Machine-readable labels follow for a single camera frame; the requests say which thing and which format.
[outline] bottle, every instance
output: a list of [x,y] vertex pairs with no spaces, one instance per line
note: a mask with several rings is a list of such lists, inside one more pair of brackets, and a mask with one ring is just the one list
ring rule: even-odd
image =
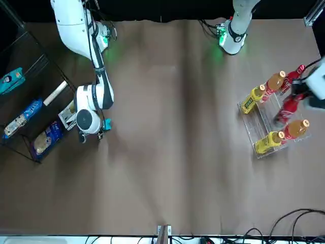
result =
[[283,84],[279,89],[279,95],[282,96],[285,94],[287,90],[291,87],[293,80],[299,78],[299,76],[304,72],[305,66],[304,65],[299,65],[299,67],[287,74],[287,76],[283,80]]
[[257,154],[264,154],[269,149],[280,146],[282,140],[284,139],[283,131],[271,131],[266,137],[257,141],[254,145]]
[[281,107],[280,111],[274,117],[273,124],[278,128],[283,128],[298,109],[299,101],[303,100],[304,98],[304,94],[287,96],[283,101],[283,106]]
[[279,88],[283,84],[283,80],[285,78],[285,72],[280,71],[280,73],[276,73],[271,76],[271,78],[266,82],[266,90],[265,94],[262,97],[262,101],[266,102],[269,99],[269,96],[279,90]]
[[265,86],[260,85],[250,92],[249,96],[242,102],[241,109],[243,113],[248,114],[252,110],[256,102],[262,98],[264,91]]
[[284,129],[285,137],[282,144],[284,144],[285,141],[287,140],[293,140],[296,139],[297,137],[304,135],[308,127],[309,127],[309,121],[306,119],[295,120],[291,122]]

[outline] robotic arm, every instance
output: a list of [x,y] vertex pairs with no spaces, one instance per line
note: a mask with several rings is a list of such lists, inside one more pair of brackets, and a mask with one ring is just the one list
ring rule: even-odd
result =
[[234,16],[217,25],[219,45],[228,54],[236,54],[244,45],[247,28],[252,20],[252,10],[260,0],[233,0]]
[[71,51],[90,59],[95,69],[96,81],[78,87],[74,98],[80,140],[84,143],[88,134],[98,134],[101,139],[105,121],[96,111],[109,109],[114,102],[101,54],[108,47],[110,30],[93,20],[86,2],[83,6],[81,0],[51,0],[51,5],[62,42]]

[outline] snack package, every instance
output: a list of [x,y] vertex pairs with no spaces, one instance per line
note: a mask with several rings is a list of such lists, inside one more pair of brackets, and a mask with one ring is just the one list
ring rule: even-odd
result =
[[0,95],[11,92],[14,88],[24,83],[25,77],[22,68],[15,69],[4,75],[0,82]]
[[25,108],[17,118],[15,118],[5,127],[5,134],[3,135],[3,138],[8,139],[14,135],[19,128],[23,127],[27,121],[29,121],[30,118],[33,117],[42,108],[42,105],[42,99],[32,101],[32,103],[27,108]]
[[36,159],[41,159],[63,136],[60,124],[54,121],[32,143],[31,151]]

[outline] red bottle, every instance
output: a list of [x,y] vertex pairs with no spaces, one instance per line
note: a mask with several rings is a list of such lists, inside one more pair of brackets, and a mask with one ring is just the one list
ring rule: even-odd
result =
[[299,101],[303,100],[304,98],[304,94],[299,94],[295,97],[292,95],[287,96],[283,101],[282,108],[273,119],[274,125],[278,128],[283,128],[298,109]]
[[299,65],[299,67],[295,70],[290,72],[289,74],[287,74],[287,76],[285,77],[283,84],[281,86],[281,88],[279,89],[279,95],[282,96],[283,94],[285,94],[285,92],[287,90],[289,90],[289,88],[291,87],[293,80],[299,78],[299,76],[302,74],[302,72],[305,70],[305,66],[304,65]]

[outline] floor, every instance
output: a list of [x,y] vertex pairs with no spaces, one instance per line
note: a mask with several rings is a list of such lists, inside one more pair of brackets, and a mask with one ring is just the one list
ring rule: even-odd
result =
[[[93,81],[90,61],[63,46],[54,24],[28,27],[76,86]],[[235,56],[197,21],[121,22],[117,30],[103,54],[113,130],[86,144],[71,131],[39,166],[1,148],[2,231],[146,235],[168,223],[173,234],[268,234],[291,210],[324,208],[325,114],[302,109],[312,137],[256,160],[237,109],[273,73],[319,58],[312,28],[253,20]],[[275,234],[290,234],[293,220]],[[303,217],[296,235],[322,234],[324,220]]]

